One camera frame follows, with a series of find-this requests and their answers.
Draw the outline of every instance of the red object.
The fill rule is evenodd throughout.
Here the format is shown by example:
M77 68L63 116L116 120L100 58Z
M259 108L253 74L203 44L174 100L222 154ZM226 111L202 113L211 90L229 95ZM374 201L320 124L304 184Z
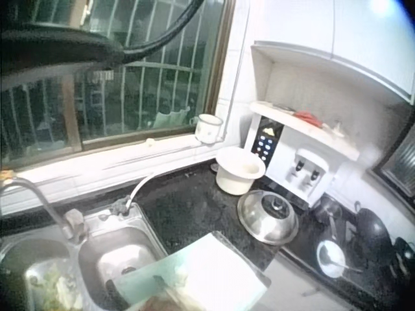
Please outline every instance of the red object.
M323 122L318 120L317 117L315 115L312 115L311 113L307 112L307 111L297 111L294 114L295 117L301 119L302 121L305 121L311 125L314 125L318 128L322 128L323 127Z

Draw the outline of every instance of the window sill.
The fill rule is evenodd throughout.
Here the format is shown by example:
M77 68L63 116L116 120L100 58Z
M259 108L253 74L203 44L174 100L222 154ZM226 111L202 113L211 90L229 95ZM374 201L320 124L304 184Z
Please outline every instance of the window sill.
M205 145L194 134L83 155L19 172L39 186L46 198L58 202L143 178L155 171L170 171L212 159L223 141ZM16 187L0 198L1 215L40 205L31 191Z

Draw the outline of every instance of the window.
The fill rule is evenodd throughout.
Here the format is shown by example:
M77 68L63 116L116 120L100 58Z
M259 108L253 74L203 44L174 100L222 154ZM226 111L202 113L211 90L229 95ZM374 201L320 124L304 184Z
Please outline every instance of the window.
M76 2L16 1L12 15L68 26ZM85 1L81 28L134 46L164 32L188 2ZM234 1L205 0L175 39L140 62L2 92L2 167L193 132L195 116L215 107L233 8Z

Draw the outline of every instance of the faucet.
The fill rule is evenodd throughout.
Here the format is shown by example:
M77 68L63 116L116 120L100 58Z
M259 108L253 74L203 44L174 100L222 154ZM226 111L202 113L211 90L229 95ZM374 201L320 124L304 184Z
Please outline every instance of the faucet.
M80 237L86 236L88 228L84 223L82 214L78 210L72 209L65 213L64 217L61 217L53 209L51 204L46 200L46 197L33 182L17 176L7 176L3 179L0 178L0 196L7 188L10 187L24 187L35 193L43 204L43 208L49 215L51 215L52 219L58 224L62 233L68 240L79 243Z

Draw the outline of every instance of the kitchen sink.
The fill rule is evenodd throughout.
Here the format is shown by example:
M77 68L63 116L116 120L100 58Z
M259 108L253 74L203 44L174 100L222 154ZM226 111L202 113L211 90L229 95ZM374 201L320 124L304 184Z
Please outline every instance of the kitchen sink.
M104 309L116 310L106 283L161 258L142 230L126 227L89 238L80 248L78 260L94 302Z
M0 247L0 306L43 310L42 285L52 269L73 278L83 311L115 310L106 283L167 256L138 206L128 216L104 210L85 222L89 235L81 244L69 243L57 225L5 237Z
M71 273L69 252L62 243L43 239L18 242L1 261L0 299L11 310L43 310L42 285L53 266Z

